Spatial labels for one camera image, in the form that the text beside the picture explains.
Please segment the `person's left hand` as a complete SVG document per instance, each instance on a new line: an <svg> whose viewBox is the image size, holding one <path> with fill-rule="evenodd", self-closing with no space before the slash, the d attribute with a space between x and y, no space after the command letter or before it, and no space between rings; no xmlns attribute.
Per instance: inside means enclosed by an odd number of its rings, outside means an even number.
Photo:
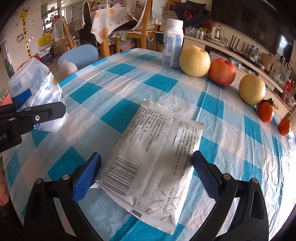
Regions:
<svg viewBox="0 0 296 241"><path fill-rule="evenodd" d="M0 205L5 206L9 201L9 190L3 173L0 175Z"/></svg>

